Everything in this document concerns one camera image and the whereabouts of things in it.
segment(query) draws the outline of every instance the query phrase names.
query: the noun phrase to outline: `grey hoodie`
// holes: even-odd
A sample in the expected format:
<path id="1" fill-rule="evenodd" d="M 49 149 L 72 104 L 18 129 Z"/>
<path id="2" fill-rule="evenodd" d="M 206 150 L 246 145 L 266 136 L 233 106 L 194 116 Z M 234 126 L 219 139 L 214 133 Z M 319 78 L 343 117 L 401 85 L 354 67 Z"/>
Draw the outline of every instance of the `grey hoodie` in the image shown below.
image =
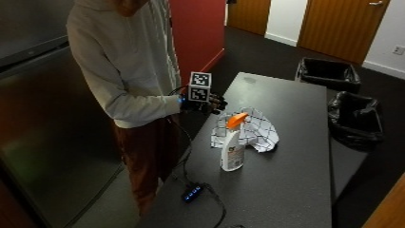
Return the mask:
<path id="1" fill-rule="evenodd" d="M 107 0 L 76 0 L 66 33 L 88 87 L 118 127 L 179 112 L 177 95 L 167 96 L 179 75 L 165 0 L 150 0 L 131 17 Z"/>

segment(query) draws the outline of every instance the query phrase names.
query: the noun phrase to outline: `checkered cloth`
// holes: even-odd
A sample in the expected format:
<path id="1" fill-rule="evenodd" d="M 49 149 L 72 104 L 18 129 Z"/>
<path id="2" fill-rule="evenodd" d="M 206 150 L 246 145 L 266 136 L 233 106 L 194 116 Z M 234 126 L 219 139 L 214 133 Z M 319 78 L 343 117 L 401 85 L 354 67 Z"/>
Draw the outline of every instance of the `checkered cloth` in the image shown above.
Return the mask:
<path id="1" fill-rule="evenodd" d="M 226 122 L 233 115 L 242 112 L 247 113 L 247 117 L 239 125 L 239 144 L 253 145 L 258 152 L 271 150 L 278 142 L 278 135 L 263 113 L 253 107 L 243 107 L 234 114 L 222 113 L 218 116 L 211 133 L 211 147 L 222 147 L 227 132 Z"/>

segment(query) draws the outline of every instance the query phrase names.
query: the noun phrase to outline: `white bottle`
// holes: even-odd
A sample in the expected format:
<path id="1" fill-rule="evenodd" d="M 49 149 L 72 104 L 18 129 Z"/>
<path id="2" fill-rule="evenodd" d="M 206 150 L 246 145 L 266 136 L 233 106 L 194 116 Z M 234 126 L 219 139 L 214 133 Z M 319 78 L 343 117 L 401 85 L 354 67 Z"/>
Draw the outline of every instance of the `white bottle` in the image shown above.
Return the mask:
<path id="1" fill-rule="evenodd" d="M 247 116 L 241 113 L 233 116 L 226 123 L 226 137 L 219 156 L 219 167 L 225 171 L 241 168 L 243 159 L 243 144 L 239 144 L 241 122 Z"/>

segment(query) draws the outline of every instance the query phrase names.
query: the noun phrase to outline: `orange spray nozzle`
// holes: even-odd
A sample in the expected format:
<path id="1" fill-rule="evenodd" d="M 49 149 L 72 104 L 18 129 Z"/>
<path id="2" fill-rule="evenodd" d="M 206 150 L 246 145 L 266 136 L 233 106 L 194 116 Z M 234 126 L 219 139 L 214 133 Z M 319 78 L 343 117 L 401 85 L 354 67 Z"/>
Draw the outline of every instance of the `orange spray nozzle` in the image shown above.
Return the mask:
<path id="1" fill-rule="evenodd" d="M 234 115 L 233 117 L 230 117 L 226 127 L 227 128 L 234 128 L 237 125 L 241 124 L 241 122 L 243 121 L 243 119 L 246 118 L 247 113 L 242 112 L 241 114 Z"/>

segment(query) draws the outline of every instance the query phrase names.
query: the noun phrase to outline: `wall socket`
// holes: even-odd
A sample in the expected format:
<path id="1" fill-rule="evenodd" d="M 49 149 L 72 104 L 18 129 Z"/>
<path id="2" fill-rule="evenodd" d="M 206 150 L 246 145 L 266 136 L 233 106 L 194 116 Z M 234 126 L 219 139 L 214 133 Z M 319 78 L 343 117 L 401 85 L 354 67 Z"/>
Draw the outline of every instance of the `wall socket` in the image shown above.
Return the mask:
<path id="1" fill-rule="evenodd" d="M 397 55 L 402 55 L 403 51 L 405 51 L 405 47 L 403 46 L 394 46 L 394 49 L 393 49 L 391 53 L 397 54 Z"/>

